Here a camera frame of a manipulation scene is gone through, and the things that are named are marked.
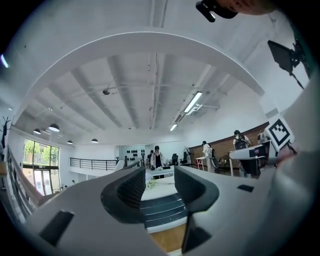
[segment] wooden floor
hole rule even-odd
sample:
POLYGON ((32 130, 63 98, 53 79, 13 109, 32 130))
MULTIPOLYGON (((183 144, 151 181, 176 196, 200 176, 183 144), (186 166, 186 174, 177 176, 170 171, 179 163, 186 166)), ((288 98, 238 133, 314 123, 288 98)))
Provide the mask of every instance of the wooden floor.
POLYGON ((181 248, 185 231, 186 224, 183 224, 161 232, 151 233, 150 236, 164 252, 170 253, 181 248))

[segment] window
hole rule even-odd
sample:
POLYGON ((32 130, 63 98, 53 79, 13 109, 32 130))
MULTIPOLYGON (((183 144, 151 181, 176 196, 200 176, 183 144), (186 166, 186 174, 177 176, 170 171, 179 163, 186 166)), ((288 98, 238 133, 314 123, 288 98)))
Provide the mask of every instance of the window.
POLYGON ((59 148, 25 139, 22 171, 42 195, 60 191, 59 148))

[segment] office chair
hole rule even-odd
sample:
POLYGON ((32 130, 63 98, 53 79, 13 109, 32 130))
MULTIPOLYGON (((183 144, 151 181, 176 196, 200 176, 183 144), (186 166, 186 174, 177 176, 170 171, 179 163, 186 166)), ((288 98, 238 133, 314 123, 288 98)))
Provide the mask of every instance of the office chair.
POLYGON ((177 154, 172 155, 172 165, 177 166, 178 165, 178 156, 177 154))
POLYGON ((180 164, 185 165, 188 162, 187 157, 188 157, 188 153, 183 152, 183 159, 180 159, 180 164))

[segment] tree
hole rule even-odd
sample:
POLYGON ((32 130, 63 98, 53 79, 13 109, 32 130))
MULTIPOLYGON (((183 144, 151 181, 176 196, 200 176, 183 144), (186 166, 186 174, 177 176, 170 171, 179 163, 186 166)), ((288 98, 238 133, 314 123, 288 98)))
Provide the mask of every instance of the tree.
POLYGON ((24 159, 27 161, 29 157, 32 157, 33 153, 40 153, 39 144, 35 143, 33 140, 27 139, 24 144, 24 159))
POLYGON ((57 163, 59 155, 59 148, 54 146, 46 146, 43 149, 42 158, 44 159, 46 164, 50 164, 50 157, 51 157, 51 165, 54 165, 57 163))
POLYGON ((50 148, 51 148, 50 146, 46 146, 43 149, 43 153, 42 153, 42 158, 43 158, 44 162, 48 165, 50 163, 50 148))

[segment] backpack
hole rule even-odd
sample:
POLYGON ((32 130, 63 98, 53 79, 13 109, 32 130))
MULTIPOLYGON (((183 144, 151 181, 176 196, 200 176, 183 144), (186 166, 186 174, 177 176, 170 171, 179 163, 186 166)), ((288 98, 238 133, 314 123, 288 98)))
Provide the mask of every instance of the backpack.
POLYGON ((234 146, 236 150, 242 150, 247 147, 247 142, 244 138, 239 136, 239 138, 236 139, 234 146))

